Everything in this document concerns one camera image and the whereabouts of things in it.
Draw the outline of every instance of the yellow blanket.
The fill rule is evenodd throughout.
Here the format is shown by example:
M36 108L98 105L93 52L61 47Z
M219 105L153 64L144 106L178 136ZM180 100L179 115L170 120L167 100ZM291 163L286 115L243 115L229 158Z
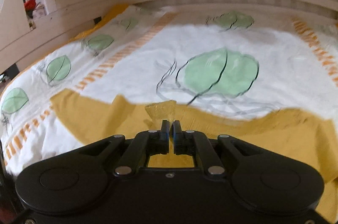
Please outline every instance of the yellow blanket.
M264 118L237 121L214 116L193 107L167 101L133 105L122 96L111 104L64 90L51 98L60 121L83 144L113 134L133 138L138 132L159 129L162 119L180 120L182 129L204 132L209 138L230 134L270 151L302 161L317 169L325 190L317 211L333 223L338 200L338 141L330 120L323 120L299 109L272 112ZM152 156L150 167L192 167L189 156Z

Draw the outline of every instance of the bed sheet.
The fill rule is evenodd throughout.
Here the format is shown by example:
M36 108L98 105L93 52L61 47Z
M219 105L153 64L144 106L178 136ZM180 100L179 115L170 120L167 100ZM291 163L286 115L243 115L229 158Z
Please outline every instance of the bed sheet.
M299 23L248 10L175 14L128 7L45 57L3 93L7 171L16 176L83 145L50 103L65 88L104 103L118 94L132 103L172 99L237 119L302 108L337 125L336 82L316 47L297 33Z

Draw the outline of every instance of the bed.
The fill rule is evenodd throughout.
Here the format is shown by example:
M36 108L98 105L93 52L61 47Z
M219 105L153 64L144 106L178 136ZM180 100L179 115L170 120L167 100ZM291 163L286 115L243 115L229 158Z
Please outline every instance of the bed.
M337 0L44 2L35 29L22 0L4 0L0 13L0 67L21 71L0 99L5 175L112 134L133 138L123 122L107 131L117 99L174 100L233 120L301 109L337 131ZM318 168L331 168L335 187L332 135ZM328 200L320 213L334 222L338 197Z

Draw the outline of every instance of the screw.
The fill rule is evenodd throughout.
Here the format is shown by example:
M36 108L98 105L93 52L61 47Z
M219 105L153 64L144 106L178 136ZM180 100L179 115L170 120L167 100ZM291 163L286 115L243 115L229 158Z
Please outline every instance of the screw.
M119 175L127 175L129 173L131 173L131 168L128 166L119 166L115 169L115 173L119 174Z
M219 175L225 172L225 169L221 166L212 166L208 168L208 172L211 175Z
M167 178L173 178L174 176L175 176L174 173L167 173L167 174L166 174L166 177L167 177Z

